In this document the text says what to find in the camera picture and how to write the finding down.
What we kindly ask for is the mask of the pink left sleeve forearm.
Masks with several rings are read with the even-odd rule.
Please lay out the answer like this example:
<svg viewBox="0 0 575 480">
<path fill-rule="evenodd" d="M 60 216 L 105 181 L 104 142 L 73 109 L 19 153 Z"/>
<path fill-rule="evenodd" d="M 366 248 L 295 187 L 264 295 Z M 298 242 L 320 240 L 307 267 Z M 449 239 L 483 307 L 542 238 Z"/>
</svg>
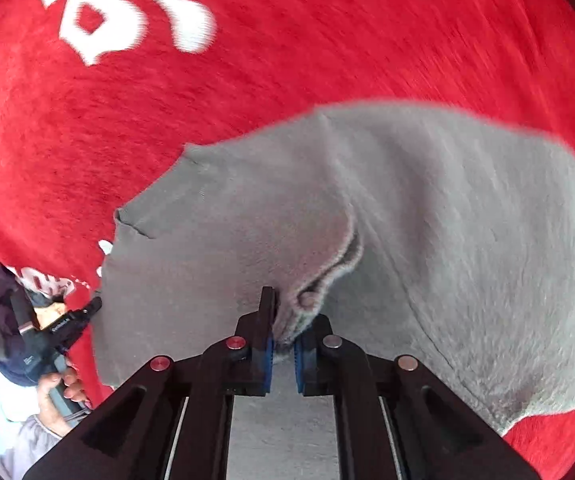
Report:
<svg viewBox="0 0 575 480">
<path fill-rule="evenodd" d="M 21 426 L 12 448 L 0 455 L 0 478 L 22 480 L 26 472 L 61 440 L 37 415 L 30 416 Z"/>
</svg>

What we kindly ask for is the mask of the person's left hand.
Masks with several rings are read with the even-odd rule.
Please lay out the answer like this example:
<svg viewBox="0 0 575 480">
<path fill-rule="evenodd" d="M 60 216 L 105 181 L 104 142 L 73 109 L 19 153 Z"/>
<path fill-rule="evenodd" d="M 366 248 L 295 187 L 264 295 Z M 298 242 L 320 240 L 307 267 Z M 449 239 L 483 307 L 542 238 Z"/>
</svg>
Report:
<svg viewBox="0 0 575 480">
<path fill-rule="evenodd" d="M 71 430 L 63 408 L 66 400 L 89 406 L 84 384 L 79 378 L 78 369 L 70 359 L 65 359 L 62 372 L 45 374 L 38 380 L 38 420 L 41 425 L 58 437 L 65 437 Z"/>
</svg>

